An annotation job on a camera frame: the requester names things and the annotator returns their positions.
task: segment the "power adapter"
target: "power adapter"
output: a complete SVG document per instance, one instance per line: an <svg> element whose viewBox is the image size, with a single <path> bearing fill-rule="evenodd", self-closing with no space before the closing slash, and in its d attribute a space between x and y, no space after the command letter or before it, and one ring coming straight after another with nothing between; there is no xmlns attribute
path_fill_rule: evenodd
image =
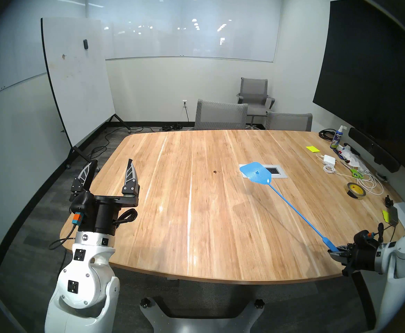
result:
<svg viewBox="0 0 405 333"><path fill-rule="evenodd" d="M333 156L324 155L323 163L328 166L335 167L336 159Z"/></svg>

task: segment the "office chair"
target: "office chair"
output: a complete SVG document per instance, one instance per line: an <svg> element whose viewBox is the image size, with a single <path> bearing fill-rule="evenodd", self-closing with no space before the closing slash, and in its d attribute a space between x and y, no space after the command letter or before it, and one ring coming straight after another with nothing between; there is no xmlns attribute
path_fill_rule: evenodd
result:
<svg viewBox="0 0 405 333"><path fill-rule="evenodd" d="M245 79L241 77L241 89L236 95L238 103L248 103L247 115L252 117L250 128L254 129L253 118L266 117L275 102L274 98L267 95L267 79ZM267 99L271 99L269 106L266 105Z"/></svg>
<svg viewBox="0 0 405 333"><path fill-rule="evenodd" d="M194 130L245 129L247 104L216 103L198 99Z"/></svg>
<svg viewBox="0 0 405 333"><path fill-rule="evenodd" d="M267 112L266 130L311 131L312 113L292 114Z"/></svg>

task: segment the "yellow sticky note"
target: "yellow sticky note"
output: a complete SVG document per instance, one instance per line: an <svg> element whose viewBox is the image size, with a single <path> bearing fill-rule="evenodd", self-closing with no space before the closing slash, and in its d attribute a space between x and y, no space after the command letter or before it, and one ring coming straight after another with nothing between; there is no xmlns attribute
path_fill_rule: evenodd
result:
<svg viewBox="0 0 405 333"><path fill-rule="evenodd" d="M384 220L386 223L389 223L389 213L385 210L382 211L382 216L384 217Z"/></svg>
<svg viewBox="0 0 405 333"><path fill-rule="evenodd" d="M319 153L320 152L320 150L316 149L314 146L306 147L306 148L309 149L312 153Z"/></svg>

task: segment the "black monitor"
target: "black monitor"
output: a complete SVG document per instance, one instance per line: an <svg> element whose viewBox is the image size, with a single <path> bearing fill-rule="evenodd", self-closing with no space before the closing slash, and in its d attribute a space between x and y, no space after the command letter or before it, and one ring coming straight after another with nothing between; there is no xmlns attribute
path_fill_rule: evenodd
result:
<svg viewBox="0 0 405 333"><path fill-rule="evenodd" d="M375 161L405 167L405 31L364 0L332 1L313 102L373 141Z"/></svg>

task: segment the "floor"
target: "floor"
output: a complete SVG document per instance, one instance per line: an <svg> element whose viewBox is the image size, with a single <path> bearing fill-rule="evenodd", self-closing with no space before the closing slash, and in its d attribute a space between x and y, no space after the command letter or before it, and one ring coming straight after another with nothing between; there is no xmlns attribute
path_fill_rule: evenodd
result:
<svg viewBox="0 0 405 333"><path fill-rule="evenodd" d="M86 151L104 145L104 136L114 129L107 128ZM108 136L110 143L97 158L98 165L107 161L126 136L126 129ZM47 305L64 257L63 248L49 251L47 246L59 238L69 215L70 186L84 163L76 159L45 194L20 229L0 268L0 298L29 333L44 331ZM67 253L64 265L71 258ZM139 301L144 297L154 297L169 316L187 317L234 317L248 301L261 298L266 306L252 332L367 330L361 301L352 280L346 277L286 285L227 285L169 281L117 268L114 272L120 279L121 292L113 332L153 332L139 310Z"/></svg>

